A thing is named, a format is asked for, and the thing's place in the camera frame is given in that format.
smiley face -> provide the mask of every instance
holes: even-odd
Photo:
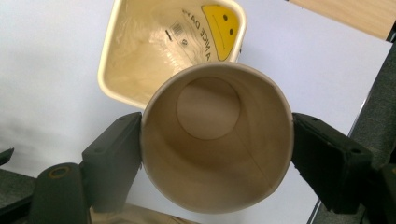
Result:
[[[213,35],[219,60],[225,61],[233,49],[239,31],[239,20],[233,11],[219,5],[202,6],[202,11]]]

white paper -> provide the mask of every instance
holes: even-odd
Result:
[[[239,62],[271,77],[293,112],[348,133],[390,43],[287,1],[238,0],[247,13]],[[96,74],[111,1],[3,0],[0,6],[0,150],[17,173],[38,176],[81,152],[116,118],[139,111],[111,100]],[[278,190],[226,215],[186,211],[141,170],[128,202],[202,223],[306,223],[317,196],[290,169]]]

